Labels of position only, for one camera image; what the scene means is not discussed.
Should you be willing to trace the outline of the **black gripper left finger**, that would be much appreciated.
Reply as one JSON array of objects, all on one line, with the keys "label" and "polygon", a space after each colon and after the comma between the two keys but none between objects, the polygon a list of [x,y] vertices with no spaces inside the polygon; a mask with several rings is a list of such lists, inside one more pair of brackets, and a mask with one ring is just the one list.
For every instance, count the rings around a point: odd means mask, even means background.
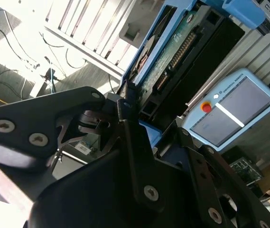
[{"label": "black gripper left finger", "polygon": [[56,182],[49,168],[57,149],[94,133],[103,152],[121,153],[136,203],[161,212],[155,159],[138,114],[134,87],[114,99],[86,86],[0,106],[0,194],[29,209]]}]

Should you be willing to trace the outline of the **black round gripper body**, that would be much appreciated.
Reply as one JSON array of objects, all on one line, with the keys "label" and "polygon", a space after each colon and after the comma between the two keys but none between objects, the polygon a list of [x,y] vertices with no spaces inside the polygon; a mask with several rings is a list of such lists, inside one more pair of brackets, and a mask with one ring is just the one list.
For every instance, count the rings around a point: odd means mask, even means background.
[{"label": "black round gripper body", "polygon": [[156,160],[161,212],[138,205],[118,150],[48,186],[34,203],[30,228],[209,228],[208,207],[198,204],[190,176]]}]

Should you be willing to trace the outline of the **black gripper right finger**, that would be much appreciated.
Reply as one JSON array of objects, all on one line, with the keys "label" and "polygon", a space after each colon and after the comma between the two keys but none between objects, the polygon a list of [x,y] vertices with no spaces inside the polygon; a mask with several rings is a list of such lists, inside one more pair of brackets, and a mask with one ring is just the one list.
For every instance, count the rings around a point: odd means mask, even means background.
[{"label": "black gripper right finger", "polygon": [[[189,132],[177,128],[180,147],[185,151],[201,228],[270,228],[270,212],[241,178],[210,146],[194,149]],[[236,205],[232,223],[222,205],[228,196]]]}]

